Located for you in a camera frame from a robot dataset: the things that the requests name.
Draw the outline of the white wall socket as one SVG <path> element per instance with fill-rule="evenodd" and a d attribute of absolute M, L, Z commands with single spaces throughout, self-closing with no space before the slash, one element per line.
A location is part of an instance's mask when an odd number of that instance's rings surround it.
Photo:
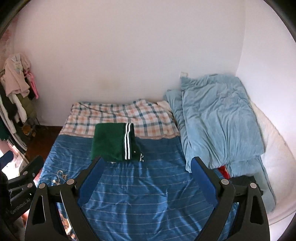
<path fill-rule="evenodd" d="M 187 72 L 180 72 L 180 78 L 186 78 L 186 77 L 188 77 Z"/>

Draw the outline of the light blue folded quilt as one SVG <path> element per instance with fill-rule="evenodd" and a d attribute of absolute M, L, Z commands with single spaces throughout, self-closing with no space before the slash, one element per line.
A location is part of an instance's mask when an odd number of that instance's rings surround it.
<path fill-rule="evenodd" d="M 169 103 L 181 136 L 185 168 L 194 157 L 209 169 L 225 167 L 230 177 L 252 176 L 259 185 L 267 213 L 276 198 L 262 163 L 261 132 L 247 92 L 233 75 L 182 77 L 179 90 L 168 90 Z"/>

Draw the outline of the white mattress pad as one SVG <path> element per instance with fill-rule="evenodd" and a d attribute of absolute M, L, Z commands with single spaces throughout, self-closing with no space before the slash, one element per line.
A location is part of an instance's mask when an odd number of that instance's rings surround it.
<path fill-rule="evenodd" d="M 255 103 L 251 106 L 264 144 L 262 163 L 275 197 L 275 207 L 267 214 L 272 225 L 295 212 L 295 157 L 268 117 Z"/>

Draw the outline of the plaid checkered blanket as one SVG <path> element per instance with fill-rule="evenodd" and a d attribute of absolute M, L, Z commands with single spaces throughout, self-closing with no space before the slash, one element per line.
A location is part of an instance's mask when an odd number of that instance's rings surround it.
<path fill-rule="evenodd" d="M 145 99 L 127 104 L 76 102 L 60 135 L 92 138 L 99 123 L 133 123 L 138 138 L 158 140 L 180 135 L 168 102 Z"/>

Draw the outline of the clothes rack with garments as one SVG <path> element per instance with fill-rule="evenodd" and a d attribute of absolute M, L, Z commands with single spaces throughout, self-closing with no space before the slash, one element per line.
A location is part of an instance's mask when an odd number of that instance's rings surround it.
<path fill-rule="evenodd" d="M 33 100 L 36 100 L 31 87 L 29 95 L 22 97 L 20 94 L 11 93 L 6 96 L 3 83 L 4 68 L 1 71 L 1 118 L 8 128 L 11 138 L 21 150 L 26 151 L 27 145 L 36 136 L 35 126 L 39 123 Z"/>

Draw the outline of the bright pink hanging garment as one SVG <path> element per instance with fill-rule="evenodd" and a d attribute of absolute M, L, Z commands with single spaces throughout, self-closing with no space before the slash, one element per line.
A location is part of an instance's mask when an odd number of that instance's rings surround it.
<path fill-rule="evenodd" d="M 34 75 L 32 75 L 32 73 L 30 71 L 27 71 L 26 72 L 26 78 L 29 81 L 30 87 L 34 92 L 36 99 L 38 99 L 39 94 L 38 94 L 38 90 L 37 90 L 37 87 L 36 87 Z"/>

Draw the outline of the red cloth item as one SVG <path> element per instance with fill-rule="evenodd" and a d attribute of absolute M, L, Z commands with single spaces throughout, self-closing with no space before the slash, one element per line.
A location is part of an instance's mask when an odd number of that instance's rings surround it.
<path fill-rule="evenodd" d="M 220 166 L 218 168 L 218 171 L 222 174 L 224 179 L 227 179 L 227 180 L 230 179 L 229 172 L 227 171 L 227 168 L 225 166 Z"/>

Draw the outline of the pink white hanging clothes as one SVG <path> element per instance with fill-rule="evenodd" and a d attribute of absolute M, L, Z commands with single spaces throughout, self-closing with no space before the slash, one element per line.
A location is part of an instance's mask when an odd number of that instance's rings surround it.
<path fill-rule="evenodd" d="M 30 86 L 25 81 L 24 72 L 30 67 L 31 63 L 23 53 L 11 55 L 6 59 L 2 78 L 6 96 L 11 93 L 20 94 L 22 97 L 29 95 Z"/>

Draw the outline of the blue striped bed sheet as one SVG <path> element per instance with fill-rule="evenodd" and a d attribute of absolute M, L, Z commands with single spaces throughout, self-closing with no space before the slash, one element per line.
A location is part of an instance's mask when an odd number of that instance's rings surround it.
<path fill-rule="evenodd" d="M 101 240 L 194 240 L 210 217 L 179 137 L 137 139 L 143 162 L 107 163 L 82 210 Z"/>

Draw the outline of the folded dark green garment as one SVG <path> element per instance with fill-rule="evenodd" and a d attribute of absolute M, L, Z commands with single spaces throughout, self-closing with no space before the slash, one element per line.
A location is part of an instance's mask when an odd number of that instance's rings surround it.
<path fill-rule="evenodd" d="M 144 161 L 133 123 L 99 123 L 95 126 L 91 158 L 108 162 Z"/>

